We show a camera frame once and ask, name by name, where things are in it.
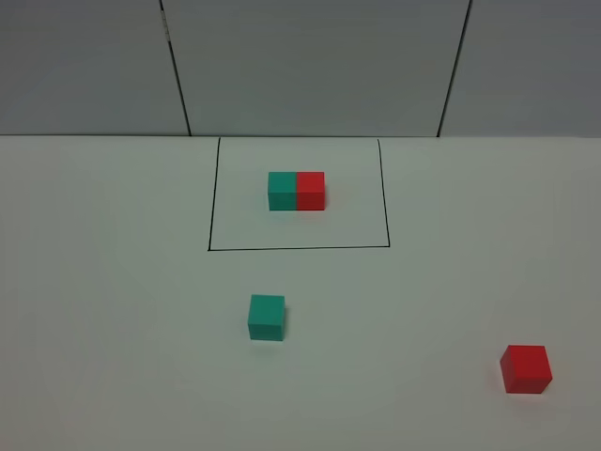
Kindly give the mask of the red template block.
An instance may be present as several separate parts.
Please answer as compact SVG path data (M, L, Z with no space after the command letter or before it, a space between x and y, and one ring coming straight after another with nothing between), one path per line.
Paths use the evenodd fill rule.
M326 184L324 172L297 173L297 210L324 210Z

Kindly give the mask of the green template block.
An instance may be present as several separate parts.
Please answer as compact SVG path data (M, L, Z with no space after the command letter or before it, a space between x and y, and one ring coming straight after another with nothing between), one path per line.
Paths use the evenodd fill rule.
M268 199L270 211L297 209L297 173L269 172Z

